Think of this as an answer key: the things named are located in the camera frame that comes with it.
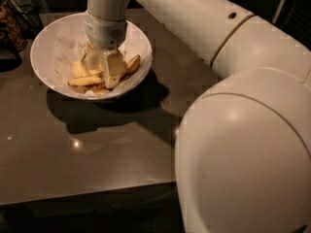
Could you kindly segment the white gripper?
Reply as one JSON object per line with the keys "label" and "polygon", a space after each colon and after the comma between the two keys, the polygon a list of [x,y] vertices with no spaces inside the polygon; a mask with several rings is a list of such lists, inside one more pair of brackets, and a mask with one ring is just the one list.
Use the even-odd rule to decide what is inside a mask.
{"label": "white gripper", "polygon": [[[94,70],[99,64],[102,49],[118,48],[125,40],[127,21],[110,21],[85,13],[86,40],[85,65],[88,70]],[[102,56],[102,67],[106,87],[117,86],[127,71],[123,54],[119,50],[105,51]]]}

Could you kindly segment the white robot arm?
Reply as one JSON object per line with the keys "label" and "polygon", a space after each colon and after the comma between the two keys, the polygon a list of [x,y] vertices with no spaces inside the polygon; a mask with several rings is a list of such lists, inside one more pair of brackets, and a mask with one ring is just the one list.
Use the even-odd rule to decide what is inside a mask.
{"label": "white robot arm", "polygon": [[[227,0],[136,0],[220,77],[175,145],[186,233],[310,233],[311,52]],[[87,0],[99,48],[124,39],[128,0]]]}

